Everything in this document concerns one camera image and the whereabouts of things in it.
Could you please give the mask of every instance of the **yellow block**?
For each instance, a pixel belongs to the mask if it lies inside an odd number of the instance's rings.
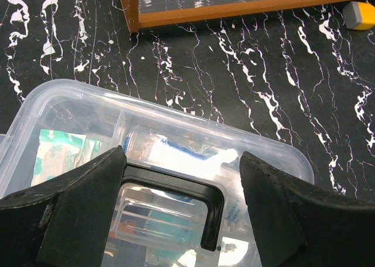
[[[359,11],[361,12],[362,23],[355,27],[356,30],[368,30],[375,26],[375,6],[365,2],[359,2]]]

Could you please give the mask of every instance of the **marble countertop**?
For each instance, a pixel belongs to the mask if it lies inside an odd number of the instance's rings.
[[[0,133],[33,88],[70,78],[293,145],[318,186],[375,200],[375,30],[348,31],[343,5],[130,37],[120,0],[1,0]]]

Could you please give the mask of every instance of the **plastic storage box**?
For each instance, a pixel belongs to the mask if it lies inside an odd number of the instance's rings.
[[[261,266],[238,172],[247,150],[313,183],[295,148],[174,109],[71,80],[34,89],[0,141],[0,197],[30,187],[41,129],[85,134],[100,152],[122,145],[128,161],[189,175],[224,194],[218,246],[200,247],[204,203],[137,184],[124,184],[102,266]]]

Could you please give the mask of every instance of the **wooden frame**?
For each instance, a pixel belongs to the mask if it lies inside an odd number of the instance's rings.
[[[130,33],[140,28],[301,8],[351,0],[259,0],[139,14],[138,0],[121,0]]]

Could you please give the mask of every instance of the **sponge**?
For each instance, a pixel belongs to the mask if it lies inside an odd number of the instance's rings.
[[[350,2],[343,11],[348,29],[368,30],[375,26],[375,7],[365,2]]]

